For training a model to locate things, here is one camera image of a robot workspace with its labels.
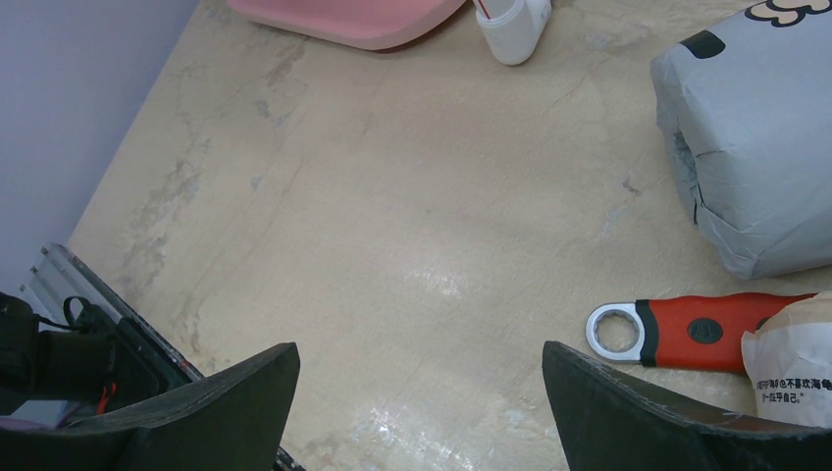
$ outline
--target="crumpled paper bag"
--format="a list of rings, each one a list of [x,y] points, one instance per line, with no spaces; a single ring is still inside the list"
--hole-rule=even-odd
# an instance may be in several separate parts
[[[832,428],[832,291],[783,308],[743,334],[757,416]]]

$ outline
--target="marble floor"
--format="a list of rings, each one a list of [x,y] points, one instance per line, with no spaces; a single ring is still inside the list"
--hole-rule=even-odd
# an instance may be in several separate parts
[[[72,250],[206,373],[296,341],[310,470],[566,469],[545,340],[611,301],[742,282],[677,202],[648,63],[751,2],[564,0],[523,66],[465,8],[374,54],[203,1]],[[624,369],[753,412],[748,380]]]

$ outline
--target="light purple wall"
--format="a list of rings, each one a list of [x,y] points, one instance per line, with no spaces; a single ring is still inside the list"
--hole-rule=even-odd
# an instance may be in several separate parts
[[[0,290],[69,239],[196,3],[0,1]]]

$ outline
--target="red wrench handle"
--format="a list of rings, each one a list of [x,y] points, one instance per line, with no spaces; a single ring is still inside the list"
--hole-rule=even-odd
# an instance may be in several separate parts
[[[741,339],[787,305],[814,296],[747,292],[636,301],[645,366],[745,373]]]

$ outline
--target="pink tray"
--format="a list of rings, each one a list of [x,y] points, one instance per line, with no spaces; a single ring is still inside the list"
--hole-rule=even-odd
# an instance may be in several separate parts
[[[425,34],[466,0],[228,0],[255,23],[370,51]]]

